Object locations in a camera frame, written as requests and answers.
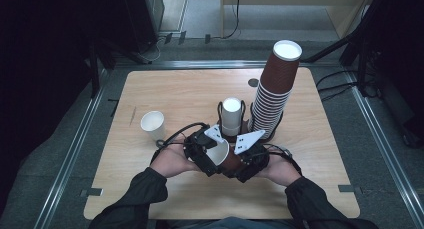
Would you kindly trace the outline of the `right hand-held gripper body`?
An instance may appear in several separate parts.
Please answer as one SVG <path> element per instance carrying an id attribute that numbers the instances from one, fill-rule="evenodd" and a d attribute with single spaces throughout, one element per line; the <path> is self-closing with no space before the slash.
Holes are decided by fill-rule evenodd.
<path id="1" fill-rule="evenodd" d="M 258 130 L 238 135 L 234 147 L 234 153 L 244 163 L 243 168 L 250 167 L 254 169 L 255 175 L 264 169 L 269 162 L 269 153 L 259 142 L 264 134 L 264 130 Z"/>

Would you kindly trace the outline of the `single brown paper cup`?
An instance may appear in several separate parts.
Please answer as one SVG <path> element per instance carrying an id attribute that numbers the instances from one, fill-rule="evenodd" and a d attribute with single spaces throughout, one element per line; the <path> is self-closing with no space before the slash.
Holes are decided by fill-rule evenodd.
<path id="1" fill-rule="evenodd" d="M 218 142 L 213 148 L 207 149 L 206 154 L 219 171 L 229 177 L 244 167 L 241 158 L 234 153 L 234 148 L 226 140 Z"/>

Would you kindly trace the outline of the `black cup holder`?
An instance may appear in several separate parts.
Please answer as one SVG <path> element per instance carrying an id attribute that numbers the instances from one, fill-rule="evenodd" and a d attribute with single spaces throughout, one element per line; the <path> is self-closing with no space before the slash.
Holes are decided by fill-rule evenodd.
<path id="1" fill-rule="evenodd" d="M 241 112 L 241 126 L 239 133 L 236 136 L 226 136 L 222 132 L 222 103 L 219 102 L 217 106 L 218 112 L 218 121 L 219 130 L 225 139 L 228 139 L 230 142 L 235 142 L 236 137 L 241 134 L 246 134 L 253 131 L 264 130 L 265 134 L 261 137 L 261 142 L 269 142 L 273 139 L 276 130 L 283 118 L 283 110 L 277 111 L 276 113 L 270 113 L 265 110 L 264 107 L 257 106 L 254 102 L 250 106 L 250 118 L 248 120 L 244 119 L 244 114 L 246 110 L 246 105 L 243 100 L 240 100 L 242 104 Z"/>

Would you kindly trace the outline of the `stack of white paper cups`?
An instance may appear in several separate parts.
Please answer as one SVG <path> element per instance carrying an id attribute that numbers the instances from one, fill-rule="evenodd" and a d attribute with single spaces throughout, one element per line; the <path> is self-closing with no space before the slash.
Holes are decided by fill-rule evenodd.
<path id="1" fill-rule="evenodd" d="M 226 136 L 236 136 L 241 126 L 242 104 L 238 98 L 230 97 L 222 103 L 222 132 Z"/>

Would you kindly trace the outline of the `single white paper cup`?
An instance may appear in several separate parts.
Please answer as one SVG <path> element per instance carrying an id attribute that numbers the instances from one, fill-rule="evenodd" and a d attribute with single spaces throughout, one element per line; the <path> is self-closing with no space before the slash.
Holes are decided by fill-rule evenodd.
<path id="1" fill-rule="evenodd" d="M 165 118 L 160 111 L 146 113 L 140 121 L 140 127 L 155 141 L 165 137 Z"/>

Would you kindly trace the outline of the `stack of brown paper cups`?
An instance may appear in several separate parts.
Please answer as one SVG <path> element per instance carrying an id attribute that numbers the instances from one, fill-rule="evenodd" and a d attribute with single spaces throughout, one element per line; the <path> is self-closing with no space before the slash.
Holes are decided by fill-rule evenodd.
<path id="1" fill-rule="evenodd" d="M 259 79 L 251 105 L 250 132 L 263 130 L 263 141 L 269 141 L 280 124 L 289 100 L 302 48 L 294 41 L 280 40 L 273 46 Z"/>

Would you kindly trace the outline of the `person's right hand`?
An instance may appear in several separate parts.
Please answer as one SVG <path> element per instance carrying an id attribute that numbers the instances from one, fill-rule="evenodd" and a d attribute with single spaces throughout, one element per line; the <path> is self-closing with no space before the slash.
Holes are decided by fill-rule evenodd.
<path id="1" fill-rule="evenodd" d="M 271 155 L 267 167 L 261 170 L 257 177 L 266 178 L 278 185 L 287 187 L 299 179 L 301 175 L 288 160 L 277 155 Z"/>

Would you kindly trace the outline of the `person's left hand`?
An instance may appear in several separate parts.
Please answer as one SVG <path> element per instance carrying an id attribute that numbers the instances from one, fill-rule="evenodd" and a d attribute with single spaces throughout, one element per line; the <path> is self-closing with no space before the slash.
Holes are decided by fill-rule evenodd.
<path id="1" fill-rule="evenodd" d="M 199 171 L 197 165 L 186 158 L 183 146 L 179 144 L 172 144 L 163 149 L 150 167 L 165 178 L 188 171 Z"/>

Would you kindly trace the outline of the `person's lap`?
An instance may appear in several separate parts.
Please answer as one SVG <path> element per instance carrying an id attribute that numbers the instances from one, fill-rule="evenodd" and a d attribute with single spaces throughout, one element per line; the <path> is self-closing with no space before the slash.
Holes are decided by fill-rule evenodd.
<path id="1" fill-rule="evenodd" d="M 298 229 L 292 220 L 158 220 L 155 229 Z"/>

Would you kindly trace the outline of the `black tape marker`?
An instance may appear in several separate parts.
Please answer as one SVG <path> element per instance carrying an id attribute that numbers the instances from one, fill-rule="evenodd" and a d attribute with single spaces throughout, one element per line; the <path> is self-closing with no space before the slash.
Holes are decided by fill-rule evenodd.
<path id="1" fill-rule="evenodd" d="M 110 113 L 110 117 L 114 117 L 115 112 L 116 112 L 117 107 L 118 107 L 119 99 L 111 99 L 111 98 L 109 98 L 107 101 L 113 104 L 113 109 L 112 109 L 112 111 Z"/>

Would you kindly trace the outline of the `grey tape marker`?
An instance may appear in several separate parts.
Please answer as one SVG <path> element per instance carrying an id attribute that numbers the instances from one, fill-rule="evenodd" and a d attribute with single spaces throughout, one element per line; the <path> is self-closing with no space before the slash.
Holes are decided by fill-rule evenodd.
<path id="1" fill-rule="evenodd" d="M 81 197 L 89 197 L 89 196 L 101 196 L 103 193 L 102 188 L 89 188 L 89 189 L 83 189 L 80 192 Z"/>
<path id="2" fill-rule="evenodd" d="M 338 185 L 338 190 L 341 193 L 362 194 L 362 189 L 360 187 L 355 187 L 353 185 Z"/>

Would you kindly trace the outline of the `black metal stand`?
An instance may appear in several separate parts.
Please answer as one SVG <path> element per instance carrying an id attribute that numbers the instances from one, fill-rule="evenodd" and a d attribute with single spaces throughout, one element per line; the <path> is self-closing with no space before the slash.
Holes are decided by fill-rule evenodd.
<path id="1" fill-rule="evenodd" d="M 125 50 L 108 39 L 90 39 L 89 40 L 89 68 L 91 72 L 91 97 L 94 98 L 100 91 L 100 75 L 98 62 L 108 70 L 113 70 L 116 66 L 116 60 L 112 53 L 117 52 L 136 64 L 150 64 L 151 60 L 143 59 L 140 55 Z"/>

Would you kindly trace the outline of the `dark cabinet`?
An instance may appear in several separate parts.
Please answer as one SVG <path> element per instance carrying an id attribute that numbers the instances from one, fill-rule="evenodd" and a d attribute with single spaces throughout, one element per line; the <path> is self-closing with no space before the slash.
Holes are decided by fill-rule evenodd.
<path id="1" fill-rule="evenodd" d="M 154 45 L 164 14 L 163 0 L 125 0 L 136 38 L 136 51 L 141 52 Z"/>

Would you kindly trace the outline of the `light wooden cabinet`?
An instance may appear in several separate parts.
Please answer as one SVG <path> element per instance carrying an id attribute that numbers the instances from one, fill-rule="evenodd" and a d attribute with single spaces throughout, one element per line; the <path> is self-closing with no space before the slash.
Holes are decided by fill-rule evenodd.
<path id="1" fill-rule="evenodd" d="M 342 38 L 357 25 L 360 11 L 372 0 L 220 0 L 221 29 L 228 28 L 229 9 L 241 7 L 247 30 L 295 31 L 333 29 Z"/>

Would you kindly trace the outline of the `metal floor rail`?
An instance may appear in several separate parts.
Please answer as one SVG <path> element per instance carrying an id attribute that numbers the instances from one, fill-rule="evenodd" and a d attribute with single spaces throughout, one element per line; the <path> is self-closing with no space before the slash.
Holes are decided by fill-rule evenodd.
<path id="1" fill-rule="evenodd" d="M 126 70 L 194 70 L 194 69 L 243 69 L 263 68 L 265 61 L 253 60 L 194 60 L 194 61 L 154 61 L 147 64 L 121 62 L 117 68 Z"/>
<path id="2" fill-rule="evenodd" d="M 98 109 L 102 96 L 104 94 L 105 84 L 110 78 L 111 72 L 107 69 L 102 69 L 100 73 L 100 89 L 90 99 L 89 104 L 84 112 L 77 131 L 71 141 L 66 156 L 61 164 L 60 170 L 57 173 L 52 186 L 49 189 L 47 198 L 39 213 L 33 229 L 49 229 L 50 223 L 57 210 L 62 195 L 66 189 L 69 178 L 80 154 L 82 145 L 85 141 L 88 130 L 92 124 L 95 113 Z"/>
<path id="3" fill-rule="evenodd" d="M 370 100 L 363 97 L 358 89 L 353 90 L 353 95 L 415 227 L 424 229 L 424 204 L 396 156 L 394 148 L 372 109 Z"/>

